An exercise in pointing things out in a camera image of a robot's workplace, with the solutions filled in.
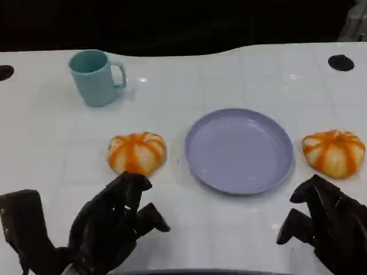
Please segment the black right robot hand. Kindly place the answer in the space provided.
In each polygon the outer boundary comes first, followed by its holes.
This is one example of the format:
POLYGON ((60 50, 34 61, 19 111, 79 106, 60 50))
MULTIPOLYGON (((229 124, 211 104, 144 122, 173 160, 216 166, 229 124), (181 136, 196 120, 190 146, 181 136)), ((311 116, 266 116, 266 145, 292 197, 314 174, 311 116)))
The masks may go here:
POLYGON ((366 206, 315 174, 301 183, 290 202, 306 203, 310 215, 291 209, 276 243, 292 237, 311 245, 333 274, 366 274, 366 206))

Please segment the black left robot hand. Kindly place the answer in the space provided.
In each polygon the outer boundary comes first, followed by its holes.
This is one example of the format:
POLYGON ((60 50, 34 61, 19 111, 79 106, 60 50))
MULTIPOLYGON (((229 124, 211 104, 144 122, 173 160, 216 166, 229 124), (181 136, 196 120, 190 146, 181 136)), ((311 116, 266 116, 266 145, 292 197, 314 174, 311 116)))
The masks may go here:
POLYGON ((151 188, 146 176, 125 171, 82 207, 68 242, 78 274, 108 274, 130 256, 140 237, 154 229, 170 231, 153 203, 139 207, 151 188))

